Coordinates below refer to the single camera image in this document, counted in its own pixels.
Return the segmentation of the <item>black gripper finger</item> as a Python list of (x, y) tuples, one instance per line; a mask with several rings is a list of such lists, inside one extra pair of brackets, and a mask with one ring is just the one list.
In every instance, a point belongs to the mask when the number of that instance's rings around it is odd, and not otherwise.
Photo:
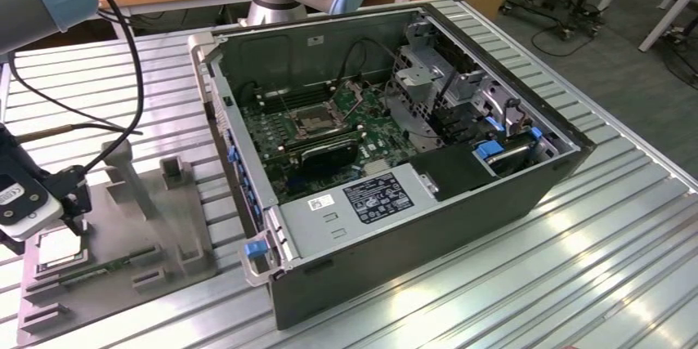
[(63, 215), (61, 216), (61, 220), (63, 224), (70, 228), (77, 236), (85, 235), (86, 230), (83, 229), (83, 226), (77, 223), (75, 219), (85, 213), (91, 212), (91, 202), (63, 201), (62, 206)]

